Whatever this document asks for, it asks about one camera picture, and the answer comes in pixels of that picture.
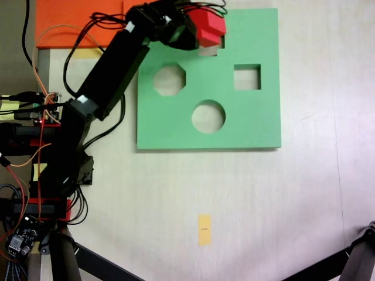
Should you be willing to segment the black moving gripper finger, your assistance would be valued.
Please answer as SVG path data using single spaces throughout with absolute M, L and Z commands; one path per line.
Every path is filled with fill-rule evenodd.
M 197 27 L 189 15 L 187 16 L 187 29 L 187 49 L 196 50 L 200 47 L 200 42 L 197 38 Z

